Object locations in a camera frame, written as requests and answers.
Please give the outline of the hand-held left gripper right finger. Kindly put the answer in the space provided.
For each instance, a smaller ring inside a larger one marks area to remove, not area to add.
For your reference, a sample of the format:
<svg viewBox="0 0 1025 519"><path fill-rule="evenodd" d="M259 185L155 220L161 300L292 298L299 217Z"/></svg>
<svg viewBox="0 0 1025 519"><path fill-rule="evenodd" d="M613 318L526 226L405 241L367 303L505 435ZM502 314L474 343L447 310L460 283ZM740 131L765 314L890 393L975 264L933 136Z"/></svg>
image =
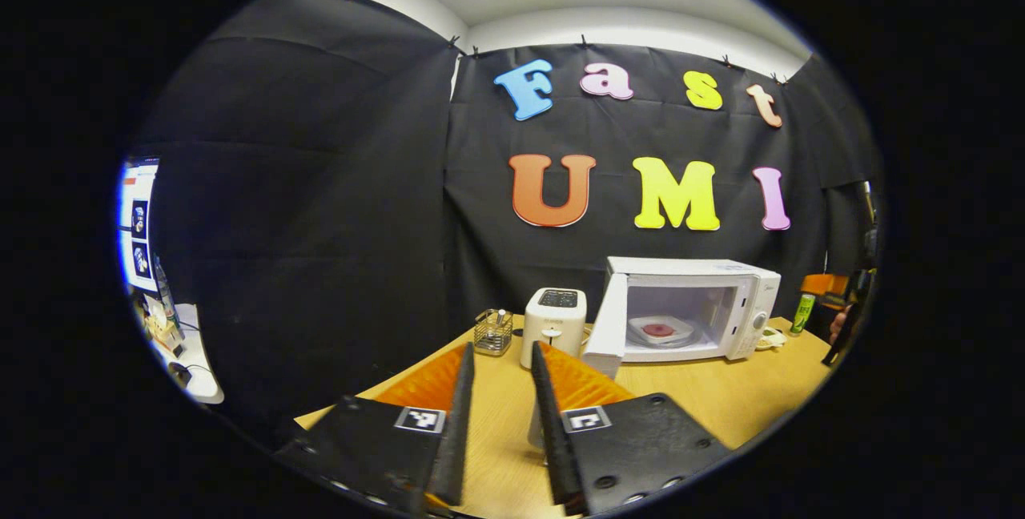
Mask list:
<svg viewBox="0 0 1025 519"><path fill-rule="evenodd" d="M550 492L569 516L631 511L731 457L669 395L636 395L544 341L531 354Z"/></svg>

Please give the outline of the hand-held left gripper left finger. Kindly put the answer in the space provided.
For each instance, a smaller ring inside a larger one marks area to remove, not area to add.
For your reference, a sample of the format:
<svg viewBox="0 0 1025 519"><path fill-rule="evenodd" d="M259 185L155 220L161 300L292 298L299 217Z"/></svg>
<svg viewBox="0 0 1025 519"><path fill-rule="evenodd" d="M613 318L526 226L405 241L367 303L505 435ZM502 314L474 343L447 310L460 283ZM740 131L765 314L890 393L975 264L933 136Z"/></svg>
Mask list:
<svg viewBox="0 0 1025 519"><path fill-rule="evenodd" d="M375 398L344 396L277 452L315 482L405 516L462 502L475 352L452 348Z"/></svg>

